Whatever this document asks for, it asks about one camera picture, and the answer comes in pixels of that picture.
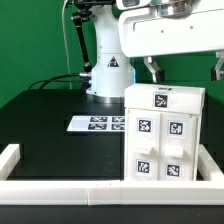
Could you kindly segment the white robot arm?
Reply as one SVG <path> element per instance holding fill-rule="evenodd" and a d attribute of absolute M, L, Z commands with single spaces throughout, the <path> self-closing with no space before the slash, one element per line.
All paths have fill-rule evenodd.
<path fill-rule="evenodd" d="M 214 51 L 219 58 L 211 78 L 224 77 L 224 0 L 115 0 L 119 18 L 106 3 L 93 8 L 97 64 L 87 95 L 104 102 L 124 97 L 134 83 L 133 57 L 142 57 L 153 80 L 164 73 L 161 55 Z"/>

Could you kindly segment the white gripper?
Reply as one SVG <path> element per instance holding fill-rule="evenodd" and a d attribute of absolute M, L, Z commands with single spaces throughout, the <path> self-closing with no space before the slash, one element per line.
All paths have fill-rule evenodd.
<path fill-rule="evenodd" d="M 211 80 L 224 77 L 224 0 L 152 0 L 149 6 L 121 11 L 122 51 L 145 57 L 154 83 L 165 80 L 165 71 L 146 56 L 217 51 Z"/>

